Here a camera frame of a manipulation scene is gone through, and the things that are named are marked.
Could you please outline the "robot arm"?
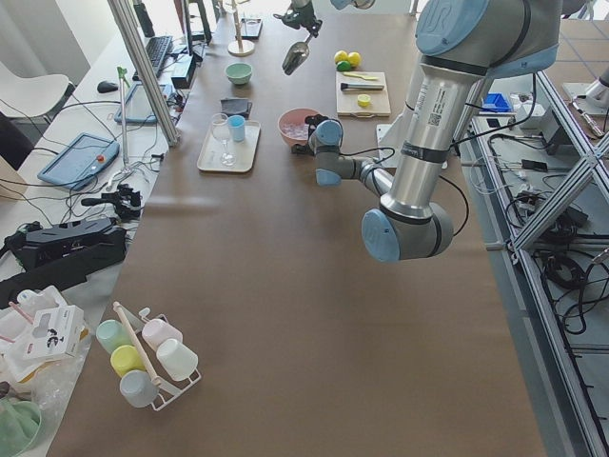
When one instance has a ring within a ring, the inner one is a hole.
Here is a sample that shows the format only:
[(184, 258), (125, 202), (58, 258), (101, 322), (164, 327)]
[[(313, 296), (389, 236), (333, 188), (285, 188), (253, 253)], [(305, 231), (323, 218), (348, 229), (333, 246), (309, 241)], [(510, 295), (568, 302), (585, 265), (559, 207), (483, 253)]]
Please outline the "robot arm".
[(342, 125), (324, 120), (310, 134), (321, 186), (357, 179), (379, 195), (362, 220), (368, 253), (381, 262), (433, 257), (453, 238), (446, 211), (431, 200), (457, 138), (472, 88), (535, 73), (558, 51), (561, 1), (431, 1), (416, 27), (422, 82), (397, 170), (340, 151)]

